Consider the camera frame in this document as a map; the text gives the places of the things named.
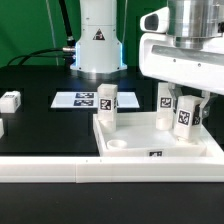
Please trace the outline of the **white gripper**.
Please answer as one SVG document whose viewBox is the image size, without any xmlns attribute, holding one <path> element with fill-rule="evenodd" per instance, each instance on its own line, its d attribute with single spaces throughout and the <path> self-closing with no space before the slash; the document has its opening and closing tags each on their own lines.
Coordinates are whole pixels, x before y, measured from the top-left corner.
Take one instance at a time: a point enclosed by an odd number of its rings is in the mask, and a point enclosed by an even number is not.
<svg viewBox="0 0 224 224">
<path fill-rule="evenodd" d="M 199 116 L 207 118 L 213 100 L 210 92 L 224 95 L 224 15 L 220 8 L 166 6 L 143 16 L 140 28 L 142 74 L 171 82 L 173 112 L 182 95 L 181 85 L 204 90 Z"/>
</svg>

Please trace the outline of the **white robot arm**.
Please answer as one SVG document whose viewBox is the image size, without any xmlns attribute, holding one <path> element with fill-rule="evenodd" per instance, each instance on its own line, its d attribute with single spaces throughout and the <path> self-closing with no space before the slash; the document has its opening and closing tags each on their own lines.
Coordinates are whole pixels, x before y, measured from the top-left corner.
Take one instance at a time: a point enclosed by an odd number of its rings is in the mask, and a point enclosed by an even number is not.
<svg viewBox="0 0 224 224">
<path fill-rule="evenodd" d="M 125 70 L 116 34 L 117 0 L 79 0 L 81 37 L 70 69 L 86 78 L 110 78 Z M 224 4 L 219 0 L 166 0 L 143 15 L 139 68 L 143 75 L 202 91 L 200 116 L 224 95 Z"/>
</svg>

